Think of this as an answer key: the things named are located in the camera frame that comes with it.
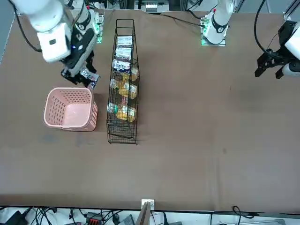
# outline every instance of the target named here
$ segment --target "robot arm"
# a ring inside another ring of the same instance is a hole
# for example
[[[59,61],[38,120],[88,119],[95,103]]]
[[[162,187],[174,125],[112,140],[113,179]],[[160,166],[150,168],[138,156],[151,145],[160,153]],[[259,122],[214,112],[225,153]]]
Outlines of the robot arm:
[[[61,75],[74,84],[83,83],[94,88],[98,75],[92,65],[93,48],[97,42],[97,16],[88,10],[84,0],[65,0],[72,9],[73,22],[68,18],[60,0],[13,0],[25,13],[37,31],[42,54],[47,62],[62,62]]]
[[[257,60],[255,76],[260,77],[268,68],[282,66],[276,78],[284,75],[300,75],[300,23],[286,21],[278,30],[280,48],[273,52],[267,49]]]
[[[210,43],[217,45],[222,42],[233,10],[232,0],[218,0],[216,9],[208,14],[209,24],[203,36]]]

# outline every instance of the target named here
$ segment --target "pink plastic basket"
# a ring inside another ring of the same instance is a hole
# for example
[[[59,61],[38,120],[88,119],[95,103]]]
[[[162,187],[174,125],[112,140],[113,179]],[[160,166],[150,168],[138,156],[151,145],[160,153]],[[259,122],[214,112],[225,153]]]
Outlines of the pink plastic basket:
[[[97,105],[87,88],[54,88],[49,92],[44,122],[50,128],[92,131],[97,122]]]

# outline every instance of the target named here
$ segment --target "cable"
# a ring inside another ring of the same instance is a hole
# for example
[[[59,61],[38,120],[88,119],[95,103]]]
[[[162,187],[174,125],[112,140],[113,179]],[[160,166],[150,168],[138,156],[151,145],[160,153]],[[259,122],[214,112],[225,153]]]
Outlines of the cable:
[[[83,212],[81,212],[81,209],[79,209],[79,211],[80,211],[80,213],[84,216],[84,218],[86,218],[87,217],[87,214],[85,213],[85,214],[83,214]]]
[[[275,38],[277,35],[278,35],[278,33],[274,35],[274,37],[272,38],[272,40],[271,40],[270,44],[268,45],[267,49],[270,47],[272,41],[274,40],[274,38]]]
[[[193,4],[190,8],[188,8],[187,11],[189,11],[192,7],[194,7],[198,3],[199,3],[199,5],[201,5],[202,2],[203,2],[203,0],[198,0],[195,4]]]
[[[81,9],[80,9],[80,12],[79,12],[79,14],[76,16],[75,20],[73,21],[72,28],[74,28],[75,24],[77,23],[78,19],[80,18],[81,14],[83,13],[84,5],[85,5],[85,2],[83,1],[82,6],[81,6]]]
[[[257,38],[257,33],[256,33],[257,19],[258,19],[258,15],[259,15],[259,13],[260,13],[260,11],[261,11],[261,9],[262,9],[262,7],[263,7],[265,1],[266,1],[266,0],[262,0],[262,3],[261,3],[261,5],[259,6],[259,8],[258,8],[258,10],[257,10],[257,13],[256,13],[256,16],[255,16],[255,19],[254,19],[254,38],[255,38],[255,41],[256,41],[258,47],[260,47],[260,49],[261,49],[264,53],[266,53],[267,55],[269,55],[269,56],[271,56],[271,57],[273,57],[273,58],[281,59],[282,57],[277,56],[277,55],[275,55],[275,54],[272,54],[272,53],[266,51],[266,50],[263,48],[263,46],[261,45],[261,43],[259,43],[258,38]]]
[[[215,7],[217,7],[218,5],[216,4],[211,10],[210,10],[210,12],[215,8]]]
[[[36,48],[35,46],[33,46],[32,43],[30,43],[30,41],[27,39],[27,37],[26,37],[26,35],[25,35],[25,33],[24,33],[24,30],[23,30],[23,27],[22,27],[22,25],[21,25],[20,19],[19,19],[19,16],[18,16],[18,13],[17,13],[17,9],[16,9],[14,3],[13,3],[11,0],[8,0],[8,1],[9,1],[9,3],[12,5],[12,7],[14,8],[15,17],[16,17],[16,19],[17,19],[17,22],[18,22],[18,25],[19,25],[19,28],[20,28],[20,31],[21,31],[21,33],[22,33],[23,38],[25,39],[25,41],[27,42],[27,44],[28,44],[34,51],[36,51],[36,52],[38,52],[38,53],[41,53],[41,52],[42,52],[42,49],[40,49],[40,48],[37,49],[37,48]]]
[[[240,217],[244,217],[244,218],[247,218],[247,219],[253,219],[253,218],[254,218],[254,215],[251,215],[251,213],[248,213],[248,215],[250,215],[250,216],[242,215],[242,213],[241,213],[241,211],[240,211],[240,208],[239,208],[238,206],[236,206],[236,205],[234,205],[234,206],[232,207],[232,211],[233,211],[236,215],[238,215],[238,216],[240,216]]]
[[[214,214],[213,212],[210,214],[210,225],[212,224],[212,214]]]
[[[37,211],[38,211],[38,208],[37,208],[37,210],[36,210],[36,216],[34,217],[34,219],[32,220],[32,222],[31,222],[30,225],[32,225],[34,221],[36,221],[36,224],[38,225],[37,220],[38,220],[38,217],[39,217],[39,215],[41,214],[41,212],[39,212],[39,213],[37,214]]]
[[[164,225],[169,225],[167,220],[167,215],[165,214],[165,212],[163,212],[163,214],[164,214]]]
[[[156,225],[155,218],[154,218],[154,215],[153,215],[152,211],[151,211],[151,215],[152,215],[152,218],[153,218],[153,221],[154,221],[154,225]]]
[[[191,10],[187,10],[187,11],[190,12],[193,15],[193,17],[195,17],[196,19],[201,20],[201,18],[196,16],[193,11],[191,11]]]
[[[205,26],[204,26],[204,25],[200,25],[200,24],[193,23],[193,22],[188,22],[188,21],[185,21],[185,20],[179,19],[179,18],[177,18],[177,17],[173,17],[173,16],[170,16],[170,15],[165,15],[165,14],[160,14],[160,15],[163,15],[163,16],[166,16],[166,17],[170,17],[170,18],[172,18],[172,19],[174,19],[174,20],[179,20],[179,21],[182,21],[182,22],[184,22],[184,23],[187,23],[187,24],[191,24],[191,25],[195,25],[195,26],[199,26],[199,27],[203,27],[203,28],[205,28]]]
[[[48,216],[47,216],[47,212],[52,210],[50,207],[48,207],[47,209],[40,209],[40,211],[42,212],[42,217],[41,217],[41,220],[40,220],[40,224],[42,224],[42,221],[43,221],[43,218],[46,217],[46,220],[48,222],[49,225],[52,225],[52,223],[50,222],[50,220],[48,219]]]
[[[120,212],[122,212],[123,210],[119,210],[117,211],[115,214],[118,214]],[[102,225],[106,224],[111,218],[113,217],[113,215],[111,215]]]
[[[74,225],[76,225],[77,223],[74,220],[73,209],[70,209],[70,213],[71,213],[71,217],[72,217],[73,223],[74,223]]]

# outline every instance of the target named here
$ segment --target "wire magazine rack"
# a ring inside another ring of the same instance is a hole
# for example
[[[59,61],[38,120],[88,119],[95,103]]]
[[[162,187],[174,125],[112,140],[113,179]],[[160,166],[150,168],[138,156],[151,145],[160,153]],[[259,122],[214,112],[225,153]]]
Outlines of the wire magazine rack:
[[[139,82],[134,20],[118,19],[107,104],[106,126],[109,143],[137,144]]]

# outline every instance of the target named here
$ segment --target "brown table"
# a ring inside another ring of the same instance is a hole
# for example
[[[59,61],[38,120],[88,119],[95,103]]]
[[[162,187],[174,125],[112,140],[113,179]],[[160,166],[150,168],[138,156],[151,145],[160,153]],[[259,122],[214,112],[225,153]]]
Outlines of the brown table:
[[[170,15],[197,23],[189,13]],[[97,128],[46,128],[47,93],[72,86],[60,63],[33,52],[14,23],[0,66],[0,203],[159,210],[297,212],[300,79],[254,77],[261,50],[254,14],[234,14],[226,47],[201,46],[197,27],[141,11],[107,11],[94,64]],[[139,144],[107,142],[113,36],[117,18],[135,20],[141,80]],[[22,20],[36,44],[36,34]],[[260,15],[266,47],[282,15]],[[272,45],[278,47],[277,38]]]

